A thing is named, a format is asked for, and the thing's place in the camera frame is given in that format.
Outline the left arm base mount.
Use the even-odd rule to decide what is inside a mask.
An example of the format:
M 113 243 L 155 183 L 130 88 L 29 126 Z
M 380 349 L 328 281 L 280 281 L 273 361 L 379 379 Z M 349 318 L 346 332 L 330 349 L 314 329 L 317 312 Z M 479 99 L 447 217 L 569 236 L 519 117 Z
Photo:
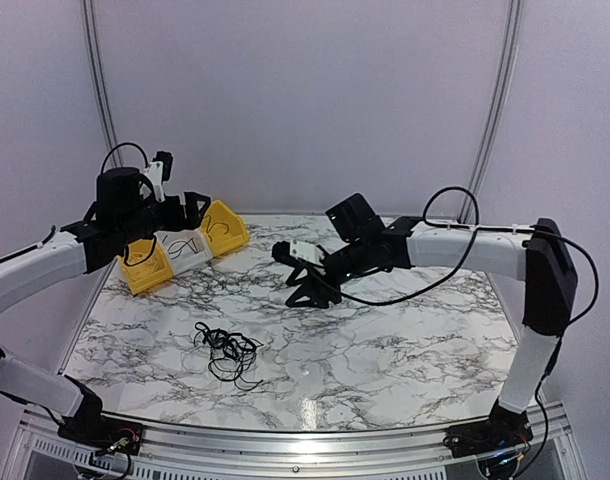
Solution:
M 139 453 L 143 433 L 144 426 L 141 423 L 108 417 L 98 412 L 64 417 L 58 428 L 60 437 L 101 450 L 107 450 L 111 445 L 126 439 L 127 445 L 120 447 L 120 450 L 130 455 Z

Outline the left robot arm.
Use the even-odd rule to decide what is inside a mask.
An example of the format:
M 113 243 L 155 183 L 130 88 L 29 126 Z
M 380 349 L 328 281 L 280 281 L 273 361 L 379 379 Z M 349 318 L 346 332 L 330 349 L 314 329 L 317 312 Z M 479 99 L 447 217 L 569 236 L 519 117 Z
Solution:
M 210 197 L 186 192 L 169 196 L 170 169 L 155 161 L 143 170 L 113 168 L 99 174 L 96 199 L 83 219 L 52 229 L 36 244 L 0 258 L 0 315 L 23 300 L 66 280 L 91 274 L 138 240 L 159 231 L 198 228 Z M 0 393 L 22 404 L 45 407 L 91 445 L 110 438 L 111 423 L 101 415 L 101 399 L 76 380 L 49 373 L 0 347 Z

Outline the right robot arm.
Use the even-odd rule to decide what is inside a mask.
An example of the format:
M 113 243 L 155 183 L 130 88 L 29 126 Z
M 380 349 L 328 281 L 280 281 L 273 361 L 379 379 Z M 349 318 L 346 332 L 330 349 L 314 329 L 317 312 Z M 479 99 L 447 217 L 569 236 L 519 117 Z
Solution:
M 345 298 L 341 286 L 376 272 L 445 267 L 496 274 L 524 284 L 523 330 L 507 379 L 480 438 L 500 448 L 514 437 L 539 382 L 572 322 L 578 275 L 557 224 L 541 218 L 533 226 L 493 227 L 402 216 L 384 224 L 356 193 L 326 212 L 344 241 L 328 253 L 299 240 L 272 248 L 275 261 L 291 267 L 289 307 L 326 308 Z

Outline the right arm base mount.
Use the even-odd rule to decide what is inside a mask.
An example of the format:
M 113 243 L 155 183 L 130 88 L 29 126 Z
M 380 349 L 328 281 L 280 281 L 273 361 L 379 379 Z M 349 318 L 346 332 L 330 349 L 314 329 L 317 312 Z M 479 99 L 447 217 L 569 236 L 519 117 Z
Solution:
M 486 454 L 530 443 L 533 439 L 527 414 L 500 409 L 486 420 L 454 425 L 446 430 L 443 445 L 453 458 Z

